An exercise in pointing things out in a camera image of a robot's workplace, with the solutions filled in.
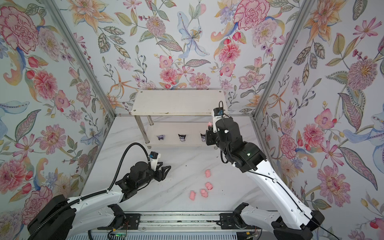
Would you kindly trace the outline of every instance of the white shelf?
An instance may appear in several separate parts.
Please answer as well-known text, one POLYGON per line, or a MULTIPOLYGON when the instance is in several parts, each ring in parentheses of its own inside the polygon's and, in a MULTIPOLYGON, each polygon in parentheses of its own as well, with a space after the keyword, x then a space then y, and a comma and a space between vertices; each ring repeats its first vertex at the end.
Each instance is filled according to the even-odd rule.
POLYGON ((224 92, 221 90, 142 90, 135 98, 131 114, 139 116, 210 116, 223 101, 228 112, 224 92))
POLYGON ((207 122, 155 122, 147 128, 148 146, 207 146, 200 135, 207 126, 207 122), (179 134, 186 135, 185 142, 180 141, 179 134), (164 135, 164 140, 159 141, 158 135, 164 135))

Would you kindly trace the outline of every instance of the pink flower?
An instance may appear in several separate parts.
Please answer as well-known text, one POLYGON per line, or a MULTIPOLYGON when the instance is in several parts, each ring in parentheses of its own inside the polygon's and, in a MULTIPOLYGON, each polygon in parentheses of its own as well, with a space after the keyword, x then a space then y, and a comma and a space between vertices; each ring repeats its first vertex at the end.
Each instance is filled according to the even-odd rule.
POLYGON ((348 87, 352 90, 364 90, 370 86, 377 75, 377 63, 366 59, 353 63, 348 71, 348 87))
POLYGON ((221 81, 220 85, 221 85, 221 88, 224 88, 224 90, 228 90, 230 88, 233 88, 232 84, 230 82, 228 82, 227 79, 225 79, 224 81, 221 81))
POLYGON ((33 146, 33 144, 35 144, 35 142, 36 142, 37 140, 39 140, 39 139, 42 140, 42 137, 39 137, 39 138, 36 138, 35 140, 33 140, 34 137, 35 137, 35 135, 34 135, 34 134, 31 134, 31 136, 29 136, 29 141, 28 141, 27 138, 26 138, 26 136, 24 136, 24 137, 23 137, 24 145, 22 145, 21 143, 16 143, 16 144, 15 144, 15 147, 20 148, 20 149, 22 149, 22 150, 17 151, 17 152, 14 152, 14 153, 13 153, 13 156, 15 157, 15 156, 17 156, 17 155, 19 155, 19 154, 23 154, 21 159, 24 159, 24 158, 27 156, 28 152, 33 152, 33 149, 31 149, 31 147, 33 146))
POLYGON ((59 110, 70 106, 70 102, 62 90, 59 90, 59 93, 56 94, 55 104, 59 110))
POLYGON ((72 121, 77 122, 81 119, 83 112, 81 110, 70 110, 70 118, 72 121))
POLYGON ((290 117, 286 117, 281 122, 281 131, 287 135, 291 135, 296 125, 296 120, 293 120, 290 117))
POLYGON ((70 75, 74 78, 74 79, 78 79, 79 78, 79 74, 75 71, 75 69, 71 68, 70 67, 70 70, 68 71, 70 73, 70 75))
POLYGON ((234 62, 240 56, 241 50, 235 43, 225 45, 219 54, 219 59, 222 63, 234 62))
POLYGON ((52 199, 52 190, 42 186, 39 191, 32 191, 23 208, 23 224, 28 225, 52 199))
POLYGON ((161 20, 158 16, 150 17, 147 20, 146 27, 148 28, 148 31, 150 31, 156 37, 160 37, 166 33, 166 26, 163 20, 161 20))
POLYGON ((193 88, 196 87, 197 90, 204 90, 211 84, 210 79, 205 73, 197 73, 197 75, 192 73, 192 77, 189 78, 189 85, 193 88))
POLYGON ((296 156, 296 143, 291 136, 284 134, 280 138, 280 149, 289 159, 292 159, 296 156))
POLYGON ((7 191, 15 191, 24 181, 26 175, 25 165, 20 160, 11 159, 3 162, 0 167, 0 191, 6 194, 7 191))
POLYGON ((76 39, 77 43, 85 43, 83 36, 77 37, 77 33, 73 33, 73 37, 76 39))
POLYGON ((272 38, 277 28, 277 23, 272 19, 263 21, 253 30, 252 43, 254 46, 260 45, 272 38))
POLYGON ((319 147, 324 141, 324 133, 315 123, 307 124, 304 127, 304 140, 311 147, 319 147))
POLYGON ((172 66, 173 60, 172 58, 168 58, 166 56, 160 55, 160 68, 169 68, 172 66))
POLYGON ((233 70, 235 69, 235 66, 236 64, 234 63, 231 63, 231 64, 227 63, 220 69, 220 75, 230 77, 233 73, 233 70))
POLYGON ((293 92, 293 95, 299 95, 299 91, 300 91, 300 79, 299 78, 295 78, 292 82, 292 92, 293 92))
POLYGON ((236 8, 234 23, 248 30, 264 21, 270 5, 266 0, 242 0, 236 8))
POLYGON ((160 78, 167 83, 173 82, 177 78, 177 72, 173 68, 164 68, 160 73, 160 78))
POLYGON ((178 75, 184 74, 184 76, 187 76, 187 74, 191 74, 194 71, 194 69, 189 70, 191 67, 185 68, 185 66, 183 66, 182 68, 183 70, 181 70, 180 68, 177 69, 178 71, 180 71, 178 75))
POLYGON ((136 0, 126 0, 127 2, 124 2, 123 4, 127 6, 127 9, 130 7, 133 7, 136 9, 136 5, 139 5, 141 2, 136 0))
POLYGON ((44 99, 51 100, 57 91, 57 82, 56 78, 53 77, 52 73, 49 73, 45 70, 38 71, 34 76, 34 88, 37 93, 44 99))
POLYGON ((34 51, 38 44, 38 32, 32 19, 15 7, 0 8, 0 33, 14 50, 34 51))
POLYGON ((58 124, 46 127, 46 131, 41 131, 44 137, 39 137, 37 142, 40 142, 40 148, 42 150, 47 149, 46 154, 53 154, 55 148, 59 149, 65 146, 65 139, 67 136, 62 136, 65 133, 63 128, 60 128, 58 124))
POLYGON ((325 158, 328 159, 328 157, 331 156, 331 160, 334 165, 338 163, 340 164, 340 166, 343 166, 344 163, 340 159, 336 158, 336 157, 343 156, 341 153, 335 153, 336 149, 338 148, 337 144, 333 145, 332 148, 330 149, 330 146, 331 146, 330 142, 326 141, 326 143, 327 143, 327 148, 325 148, 323 145, 320 145, 323 151, 326 153, 325 158))
POLYGON ((333 203, 342 207, 345 202, 351 203, 351 196, 347 193, 350 191, 350 185, 346 182, 344 174, 337 175, 339 169, 336 165, 324 167, 324 172, 318 169, 317 178, 321 180, 320 195, 327 197, 329 203, 333 203))
POLYGON ((84 106, 87 108, 91 101, 91 87, 89 86, 88 80, 85 79, 84 83, 76 84, 76 88, 78 92, 76 99, 83 102, 84 106))
POLYGON ((317 123, 322 129, 333 128, 335 124, 332 120, 333 116, 329 108, 325 109, 314 118, 314 122, 317 123))
POLYGON ((256 85, 258 82, 263 80, 265 77, 265 74, 257 74, 253 71, 247 72, 245 76, 239 77, 240 81, 240 89, 247 89, 251 88, 252 86, 256 85))
POLYGON ((369 22, 369 24, 367 26, 367 20, 363 20, 362 27, 360 27, 359 25, 356 25, 355 30, 358 31, 358 33, 353 33, 353 35, 360 35, 360 34, 362 34, 360 39, 363 39, 365 37, 365 35, 377 36, 377 32, 372 31, 372 30, 374 30, 378 26, 381 26, 381 22, 378 22, 377 24, 372 26, 375 23, 375 21, 376 21, 376 17, 372 18, 372 20, 369 22))
POLYGON ((287 32, 287 35, 285 37, 283 35, 281 35, 279 38, 282 41, 277 42, 276 45, 283 45, 285 43, 285 41, 289 38, 289 35, 290 35, 290 32, 287 32))

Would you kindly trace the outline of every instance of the red berry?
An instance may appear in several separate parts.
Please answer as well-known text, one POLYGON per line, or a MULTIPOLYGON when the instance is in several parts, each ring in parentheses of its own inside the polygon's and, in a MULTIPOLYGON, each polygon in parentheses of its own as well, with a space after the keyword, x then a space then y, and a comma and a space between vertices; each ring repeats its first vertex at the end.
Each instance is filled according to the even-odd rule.
POLYGON ((370 222, 369 225, 372 227, 372 228, 379 228, 379 226, 375 223, 375 222, 370 222))

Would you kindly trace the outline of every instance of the pink peony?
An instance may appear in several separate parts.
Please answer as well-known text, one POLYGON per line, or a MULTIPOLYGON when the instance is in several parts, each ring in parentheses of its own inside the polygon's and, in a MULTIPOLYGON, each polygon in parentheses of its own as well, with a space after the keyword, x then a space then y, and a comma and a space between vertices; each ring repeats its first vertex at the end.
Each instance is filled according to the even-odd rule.
POLYGON ((292 159, 296 156, 296 143, 291 136, 284 134, 280 138, 280 149, 289 159, 292 159))
POLYGON ((177 72, 173 68, 164 68, 160 73, 160 78, 164 82, 171 83, 177 78, 177 72))
POLYGON ((14 50, 34 51, 38 44, 38 32, 32 19, 14 7, 0 8, 0 33, 14 50))
POLYGON ((70 102, 62 90, 59 90, 59 93, 56 94, 55 104, 57 109, 67 108, 70 106, 70 102))
POLYGON ((39 191, 32 191, 23 208, 23 224, 28 225, 52 199, 52 190, 42 186, 39 191))
POLYGON ((26 175, 25 165, 20 160, 11 159, 3 162, 0 167, 0 191, 6 194, 7 191, 15 191, 22 183, 26 175))
POLYGON ((158 16, 150 17, 147 20, 146 27, 148 28, 148 31, 150 31, 156 37, 160 37, 166 33, 166 26, 163 20, 161 20, 158 16))
POLYGON ((324 142, 324 133, 315 123, 304 127, 304 140, 311 147, 319 147, 324 142))
POLYGON ((197 73, 197 75, 192 73, 192 77, 189 78, 189 85, 193 88, 196 87, 197 90, 204 90, 211 84, 210 79, 205 73, 197 73))
POLYGON ((222 63, 231 63, 240 56, 240 52, 241 50, 237 44, 230 43, 221 49, 218 57, 222 63))
POLYGON ((322 129, 330 129, 335 126, 332 119, 332 113, 330 109, 327 108, 314 118, 314 122, 317 123, 322 129))
POLYGON ((45 150, 46 148, 47 154, 53 154, 55 152, 55 148, 59 149, 65 146, 66 136, 62 136, 65 133, 63 128, 60 128, 58 124, 46 127, 46 131, 41 131, 41 134, 44 137, 38 138, 37 142, 40 142, 40 148, 45 150))
POLYGON ((172 66, 172 58, 168 58, 164 55, 160 56, 160 68, 170 68, 172 66))
POLYGON ((42 98, 51 100, 55 96, 57 82, 52 73, 48 74, 45 70, 38 71, 34 76, 33 83, 33 87, 42 98))
POLYGON ((227 63, 220 69, 220 75, 230 77, 233 73, 233 70, 235 69, 235 66, 236 64, 234 63, 231 63, 231 64, 227 63))
POLYGON ((91 87, 87 79, 83 83, 76 84, 77 96, 76 99, 84 103, 84 106, 87 108, 91 101, 91 87))
POLYGON ((291 135, 296 125, 296 120, 289 116, 281 122, 281 131, 287 135, 291 135))
POLYGON ((370 86, 377 75, 377 63, 366 59, 353 63, 348 71, 348 87, 352 90, 364 90, 370 86))
POLYGON ((248 30, 264 21, 270 5, 266 0, 242 0, 236 8, 234 23, 248 30))
POLYGON ((268 19, 260 23, 253 31, 252 43, 254 46, 263 44, 272 38, 277 28, 277 23, 268 19))
POLYGON ((342 207, 345 202, 351 203, 351 196, 347 194, 350 191, 349 183, 343 182, 345 180, 344 174, 337 175, 339 169, 336 165, 333 168, 330 166, 324 167, 324 172, 318 169, 317 178, 321 180, 320 195, 327 197, 329 203, 333 203, 342 207))

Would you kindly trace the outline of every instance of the floral wallpaper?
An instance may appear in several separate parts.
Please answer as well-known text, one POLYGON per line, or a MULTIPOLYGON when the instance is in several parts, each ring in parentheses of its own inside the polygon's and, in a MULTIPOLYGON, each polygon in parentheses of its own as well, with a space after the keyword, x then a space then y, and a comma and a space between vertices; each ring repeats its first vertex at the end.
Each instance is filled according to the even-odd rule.
POLYGON ((230 113, 251 114, 300 8, 300 0, 56 3, 120 116, 140 89, 222 89, 230 113))
POLYGON ((113 118, 40 1, 0 0, 0 239, 78 195, 113 118))
POLYGON ((257 117, 274 168, 344 240, 384 240, 383 8, 316 0, 257 117))

